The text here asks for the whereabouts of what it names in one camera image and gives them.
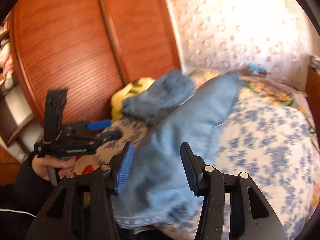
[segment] blue floral pattern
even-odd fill
[[[296,109],[260,98],[239,99],[225,122],[212,163],[223,173],[245,171],[253,178],[282,222],[289,240],[308,219],[313,190],[312,147],[306,120]],[[176,240],[194,239],[202,205],[188,224],[155,225]],[[229,238],[230,196],[225,198],[222,239]]]
[[[109,163],[113,155],[121,153],[126,141],[131,141],[134,146],[136,146],[147,132],[144,121],[126,116],[121,117],[104,131],[112,131],[115,129],[121,130],[122,137],[119,140],[107,142],[98,148],[95,157],[98,159],[100,165]]]

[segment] fabric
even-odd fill
[[[135,149],[125,189],[111,198],[120,227],[141,227],[194,214],[199,199],[189,189],[180,145],[188,142],[194,153],[212,161],[221,135],[219,125],[230,114],[241,87],[234,73],[208,81],[145,136]]]
[[[36,175],[26,160],[13,185],[0,186],[0,208],[29,212],[36,215],[53,190],[50,182]],[[0,212],[1,239],[24,240],[33,221],[27,214]]]
[[[147,120],[156,117],[159,109],[179,106],[193,93],[193,82],[179,70],[172,70],[157,79],[146,91],[123,101],[122,114]]]
[[[146,126],[150,129],[158,126],[164,119],[166,119],[170,114],[177,110],[178,107],[179,106],[169,106],[160,108],[155,117],[151,117],[146,120]]]
[[[266,194],[266,198],[285,226],[288,236],[293,238],[310,217],[312,192],[318,179],[315,174],[319,166],[319,154],[318,161],[315,161],[316,155],[313,152],[308,133],[309,125],[305,120],[303,110],[298,111],[292,107],[269,102],[260,96],[255,97],[254,94],[241,93],[239,95],[239,101],[245,100],[246,107],[238,103],[234,107],[233,113],[228,117],[228,125],[224,128],[220,139],[218,156],[212,164],[221,171],[233,175],[247,171]],[[305,98],[303,100],[299,101],[301,107],[307,107],[301,103],[306,104]],[[247,127],[244,135],[242,135],[240,125],[233,126],[236,124],[236,120],[241,121],[241,126]],[[100,164],[106,163],[105,160],[109,160],[114,154],[119,153],[128,139],[137,146],[147,131],[142,121],[129,117],[121,118],[112,126],[121,128],[124,136],[117,142],[108,142],[99,148],[95,157]],[[292,141],[288,145],[288,151],[279,151],[279,155],[265,154],[268,145],[260,148],[260,145],[269,142],[272,148],[280,149],[288,140]],[[199,206],[199,213],[188,217],[187,221],[172,219],[168,223],[158,223],[155,226],[175,240],[194,239],[200,209]],[[226,194],[225,210],[226,225],[228,225],[230,210],[228,194]],[[224,229],[224,239],[227,239],[227,234],[228,226]]]
[[[140,78],[135,82],[127,84],[123,89],[116,92],[111,98],[112,121],[114,122],[122,116],[122,102],[124,99],[135,96],[147,90],[154,81],[155,80],[150,77]]]
[[[216,70],[197,69],[190,73],[189,77],[195,83],[195,87],[198,88],[206,81],[213,77],[216,77],[220,73],[222,72]],[[245,80],[244,88],[241,90],[240,94],[242,94],[246,98],[262,98],[263,100],[272,102],[273,104],[289,106],[297,109],[303,114],[308,124],[308,134],[312,143],[312,148],[310,149],[310,151],[314,162],[314,187],[312,202],[310,203],[309,208],[309,215],[307,217],[308,221],[320,201],[320,152],[315,123],[312,118],[308,102],[303,96],[302,92],[296,91],[293,88],[287,87],[286,85],[274,83],[271,80],[263,78],[240,77],[240,79]]]
[[[247,72],[305,90],[313,26],[296,0],[167,0],[181,68]]]

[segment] yellow cloth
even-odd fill
[[[147,90],[153,84],[154,81],[155,80],[150,77],[140,78],[139,80],[126,85],[123,89],[115,93],[111,98],[112,121],[115,122],[122,116],[122,101],[124,99],[138,95],[141,92]]]

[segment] denim fabric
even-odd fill
[[[193,93],[193,82],[179,70],[157,79],[146,91],[123,101],[122,114],[143,120],[156,117],[160,108],[179,106]]]
[[[188,142],[194,154],[213,165],[222,124],[237,100],[241,82],[233,73],[202,85],[195,95],[155,127],[135,149],[131,171],[120,196],[112,196],[122,228],[185,220],[199,198],[190,191],[180,158]]]
[[[146,120],[145,124],[148,129],[158,126],[164,119],[178,109],[179,106],[168,106],[160,108],[155,117],[150,117]]]

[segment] stuffed toy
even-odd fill
[[[147,77],[147,78],[140,78],[132,83],[126,85],[123,89],[115,93],[111,98],[111,116],[112,121],[115,122],[118,120],[122,114],[122,101],[128,97],[132,97],[135,95],[140,94],[141,92],[147,90],[155,80]]]
[[[2,70],[2,76],[5,79],[4,87],[5,89],[9,89],[13,85],[13,63],[12,63],[12,55],[10,53],[10,42],[9,40],[1,41],[1,51],[0,51],[0,68]]]
[[[266,78],[269,73],[267,70],[259,65],[256,65],[253,62],[248,64],[248,73],[247,76],[261,77]]]

